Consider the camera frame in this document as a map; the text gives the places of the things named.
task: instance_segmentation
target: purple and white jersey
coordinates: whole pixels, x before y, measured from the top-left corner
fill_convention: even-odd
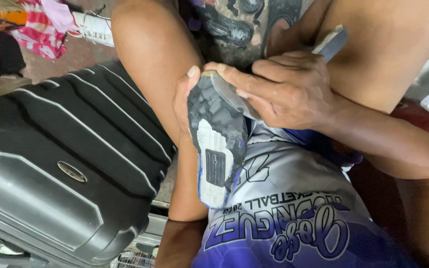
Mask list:
[[[250,144],[233,188],[192,267],[416,267],[342,170],[293,143]]]

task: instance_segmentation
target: hand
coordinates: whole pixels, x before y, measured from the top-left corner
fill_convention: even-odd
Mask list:
[[[337,109],[323,56],[288,52],[259,60],[249,75],[224,64],[209,63],[236,93],[246,98],[270,127],[316,129]]]
[[[200,68],[194,65],[188,73],[182,76],[176,83],[175,97],[173,98],[172,106],[176,119],[178,119],[178,123],[180,124],[180,138],[189,137],[189,139],[191,139],[188,123],[188,106],[186,104],[191,89],[193,89],[200,80],[200,75]]]

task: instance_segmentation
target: white sneaker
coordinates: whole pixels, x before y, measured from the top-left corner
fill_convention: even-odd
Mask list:
[[[112,29],[110,18],[101,17],[93,11],[86,13],[72,12],[78,31],[68,31],[74,37],[85,37],[93,42],[97,42],[109,47],[113,47]]]

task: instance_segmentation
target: shoe on floor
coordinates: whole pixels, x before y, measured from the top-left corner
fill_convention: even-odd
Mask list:
[[[223,100],[205,72],[188,96],[188,120],[198,151],[198,196],[207,207],[222,208],[239,179],[246,155],[243,111]]]
[[[77,32],[68,31],[68,33],[75,37],[85,37],[91,41],[113,47],[112,29],[110,18],[104,18],[99,15],[94,16],[89,13],[72,12],[74,22],[79,27]]]

